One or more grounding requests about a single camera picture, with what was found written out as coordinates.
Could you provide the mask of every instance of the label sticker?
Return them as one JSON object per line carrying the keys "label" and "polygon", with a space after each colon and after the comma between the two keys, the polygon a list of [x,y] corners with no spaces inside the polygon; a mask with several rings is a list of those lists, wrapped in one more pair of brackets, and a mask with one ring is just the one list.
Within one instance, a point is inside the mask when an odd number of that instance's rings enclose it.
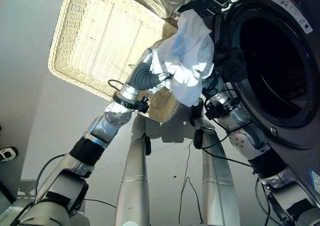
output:
{"label": "label sticker", "polygon": [[309,22],[290,0],[270,0],[285,9],[299,23],[304,33],[309,34],[313,31]]}
{"label": "label sticker", "polygon": [[320,193],[320,176],[312,169],[309,169],[309,172],[314,190]]}

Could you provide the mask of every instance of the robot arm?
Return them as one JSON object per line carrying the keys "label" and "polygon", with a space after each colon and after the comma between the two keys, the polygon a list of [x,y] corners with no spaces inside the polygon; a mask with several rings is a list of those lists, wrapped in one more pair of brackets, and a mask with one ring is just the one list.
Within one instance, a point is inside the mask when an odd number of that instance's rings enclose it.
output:
{"label": "robot arm", "polygon": [[205,82],[203,94],[209,119],[218,118],[231,144],[253,167],[259,181],[269,192],[268,200],[285,225],[314,225],[320,222],[319,200],[309,191],[293,170],[270,147],[264,133],[238,98],[223,90],[222,80],[214,74]]}
{"label": "robot arm", "polygon": [[68,225],[88,190],[84,178],[91,175],[95,163],[131,115],[131,109],[116,102],[109,104],[44,181],[31,209],[13,225]]}
{"label": "robot arm", "polygon": [[130,121],[132,111],[145,113],[149,108],[148,98],[137,101],[138,92],[152,88],[168,78],[165,74],[151,75],[146,70],[151,61],[152,50],[148,49],[121,90],[114,94],[114,102],[92,122],[73,149],[65,154],[40,187],[33,206],[12,225],[69,224],[69,218],[79,210],[86,195],[88,185],[85,178],[91,175],[95,163],[118,130]]}

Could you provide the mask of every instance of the black clip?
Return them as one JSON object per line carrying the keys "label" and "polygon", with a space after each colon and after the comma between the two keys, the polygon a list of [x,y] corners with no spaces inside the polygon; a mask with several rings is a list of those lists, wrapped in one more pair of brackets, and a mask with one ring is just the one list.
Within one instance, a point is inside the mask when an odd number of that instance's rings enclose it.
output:
{"label": "black clip", "polygon": [[136,110],[138,110],[139,112],[146,113],[147,110],[149,109],[149,105],[147,102],[148,100],[149,100],[148,97],[143,97],[141,99],[141,101],[137,101],[136,102]]}

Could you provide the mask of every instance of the gray hose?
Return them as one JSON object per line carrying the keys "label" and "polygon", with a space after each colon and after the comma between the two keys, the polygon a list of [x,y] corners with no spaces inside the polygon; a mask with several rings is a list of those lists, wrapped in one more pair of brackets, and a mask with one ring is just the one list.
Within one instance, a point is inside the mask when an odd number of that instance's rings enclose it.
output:
{"label": "gray hose", "polygon": [[157,85],[161,81],[158,74],[152,74],[150,65],[145,62],[140,62],[134,69],[130,80],[127,84],[138,91],[148,90]]}

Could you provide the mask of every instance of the black cloth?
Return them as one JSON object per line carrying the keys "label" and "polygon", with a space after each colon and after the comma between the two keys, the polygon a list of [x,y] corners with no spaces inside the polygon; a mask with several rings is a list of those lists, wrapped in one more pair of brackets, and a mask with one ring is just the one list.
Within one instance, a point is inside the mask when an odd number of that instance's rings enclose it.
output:
{"label": "black cloth", "polygon": [[231,48],[217,42],[213,62],[214,70],[224,82],[240,82],[248,78],[244,52],[240,48]]}

